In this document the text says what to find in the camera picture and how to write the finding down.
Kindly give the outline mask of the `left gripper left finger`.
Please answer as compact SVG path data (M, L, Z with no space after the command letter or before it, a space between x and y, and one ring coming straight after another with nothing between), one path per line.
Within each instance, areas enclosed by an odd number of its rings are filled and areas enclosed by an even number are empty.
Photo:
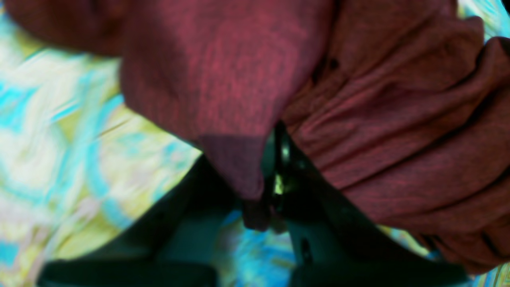
M40 287L218 287L211 256L236 196L201 156L186 176L116 238L46 263Z

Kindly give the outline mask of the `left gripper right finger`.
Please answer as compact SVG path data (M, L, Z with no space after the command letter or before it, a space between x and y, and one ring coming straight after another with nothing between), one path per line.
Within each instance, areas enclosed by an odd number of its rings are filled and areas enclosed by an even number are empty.
M464 269L413 253L381 232L329 184L292 142L273 131L273 207L290 232L292 287L467 287Z

